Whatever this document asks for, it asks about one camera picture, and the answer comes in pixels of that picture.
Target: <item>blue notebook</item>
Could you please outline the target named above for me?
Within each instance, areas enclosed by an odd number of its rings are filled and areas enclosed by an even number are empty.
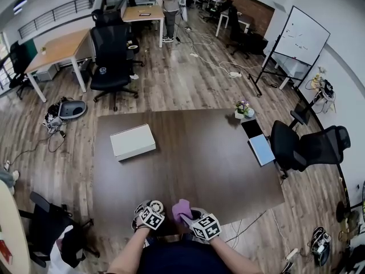
[[[264,134],[249,139],[249,142],[261,166],[264,166],[266,163],[272,162],[275,159]]]

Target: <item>white box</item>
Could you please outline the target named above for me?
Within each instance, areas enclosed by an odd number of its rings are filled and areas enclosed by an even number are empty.
[[[155,140],[147,124],[113,134],[110,140],[118,161],[156,149]]]
[[[56,74],[57,74],[57,69],[54,65],[41,67],[36,72],[36,76],[39,81],[53,80]]]

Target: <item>potted flower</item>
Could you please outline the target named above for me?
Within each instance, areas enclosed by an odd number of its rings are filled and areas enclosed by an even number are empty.
[[[244,100],[240,100],[236,103],[236,110],[234,116],[236,119],[252,118],[255,114],[254,110],[250,108],[250,104]]]

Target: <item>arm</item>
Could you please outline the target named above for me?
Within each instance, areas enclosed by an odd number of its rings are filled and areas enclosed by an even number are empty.
[[[150,230],[150,228],[140,228],[135,232],[123,251],[111,263],[109,273],[134,274],[137,272],[144,241]]]
[[[230,248],[218,236],[211,239],[209,243],[234,274],[262,274],[260,268]]]

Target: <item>purple cloth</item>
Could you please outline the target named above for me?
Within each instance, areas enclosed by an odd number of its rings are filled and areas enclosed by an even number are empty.
[[[186,215],[188,218],[193,219],[192,211],[190,210],[190,202],[185,199],[180,199],[177,204],[172,206],[173,218],[178,223],[183,223],[180,214]]]

